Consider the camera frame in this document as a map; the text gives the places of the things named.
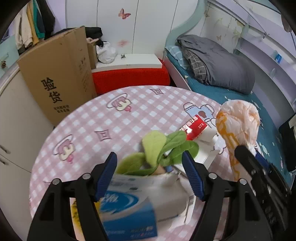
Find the teal bed sheet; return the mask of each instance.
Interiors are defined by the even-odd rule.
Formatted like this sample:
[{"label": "teal bed sheet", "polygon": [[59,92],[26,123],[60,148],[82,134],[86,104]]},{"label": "teal bed sheet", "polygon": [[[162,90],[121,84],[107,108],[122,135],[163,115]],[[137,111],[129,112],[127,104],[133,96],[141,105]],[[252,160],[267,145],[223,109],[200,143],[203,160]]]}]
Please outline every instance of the teal bed sheet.
[{"label": "teal bed sheet", "polygon": [[245,95],[225,88],[201,84],[194,79],[191,69],[183,69],[170,53],[167,53],[167,56],[183,78],[187,80],[192,91],[215,100],[219,104],[223,104],[227,100],[240,99],[253,103],[257,107],[263,124],[263,127],[259,127],[257,143],[260,145],[264,157],[277,167],[288,185],[291,186],[293,180],[285,165],[284,152],[281,147],[281,135],[258,97],[252,92],[249,95]]}]

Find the pink and white tablecloth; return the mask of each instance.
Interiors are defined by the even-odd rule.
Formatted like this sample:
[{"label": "pink and white tablecloth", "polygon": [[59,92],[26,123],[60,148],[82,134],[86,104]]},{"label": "pink and white tablecloth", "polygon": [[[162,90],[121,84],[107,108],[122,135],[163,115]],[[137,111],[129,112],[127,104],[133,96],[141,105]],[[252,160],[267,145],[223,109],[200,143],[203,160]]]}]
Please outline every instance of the pink and white tablecloth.
[{"label": "pink and white tablecloth", "polygon": [[[220,104],[198,93],[170,86],[132,86],[99,96],[68,115],[45,140],[32,169],[30,211],[33,217],[50,182],[63,182],[91,172],[105,162],[111,151],[120,161],[141,150],[142,137],[151,130],[168,135],[199,114],[215,124]],[[223,179],[233,179],[228,151],[220,147],[210,171]],[[198,200],[188,225],[164,230],[157,241],[189,240],[203,204]],[[223,234],[227,204],[223,205],[216,238]]]}]

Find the gray comforter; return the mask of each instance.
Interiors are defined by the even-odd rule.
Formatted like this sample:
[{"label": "gray comforter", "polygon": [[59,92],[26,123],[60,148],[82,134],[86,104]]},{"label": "gray comforter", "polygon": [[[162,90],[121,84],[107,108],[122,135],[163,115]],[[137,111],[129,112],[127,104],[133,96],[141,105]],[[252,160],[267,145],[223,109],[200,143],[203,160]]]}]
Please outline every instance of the gray comforter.
[{"label": "gray comforter", "polygon": [[229,53],[216,42],[196,35],[178,38],[183,50],[196,54],[205,64],[205,83],[249,94],[255,83],[255,74],[248,61]]}]

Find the brown cardboard box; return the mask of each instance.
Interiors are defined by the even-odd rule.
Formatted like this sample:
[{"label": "brown cardboard box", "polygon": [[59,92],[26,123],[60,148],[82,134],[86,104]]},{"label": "brown cardboard box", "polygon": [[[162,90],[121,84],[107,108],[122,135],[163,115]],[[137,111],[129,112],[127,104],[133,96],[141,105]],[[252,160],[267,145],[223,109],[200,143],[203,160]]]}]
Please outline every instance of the brown cardboard box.
[{"label": "brown cardboard box", "polygon": [[89,62],[91,64],[91,69],[95,69],[98,63],[98,57],[96,54],[96,43],[87,43],[87,49],[89,52]]},{"label": "brown cardboard box", "polygon": [[54,126],[97,96],[84,26],[37,45],[18,64],[33,97]]}]

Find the red cloth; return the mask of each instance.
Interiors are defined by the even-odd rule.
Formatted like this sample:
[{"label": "red cloth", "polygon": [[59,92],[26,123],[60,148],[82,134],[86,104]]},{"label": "red cloth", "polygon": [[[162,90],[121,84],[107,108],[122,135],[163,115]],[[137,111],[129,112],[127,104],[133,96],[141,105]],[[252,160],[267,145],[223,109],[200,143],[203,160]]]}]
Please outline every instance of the red cloth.
[{"label": "red cloth", "polygon": [[161,69],[117,69],[92,73],[97,94],[104,94],[128,86],[170,85],[168,70]]}]

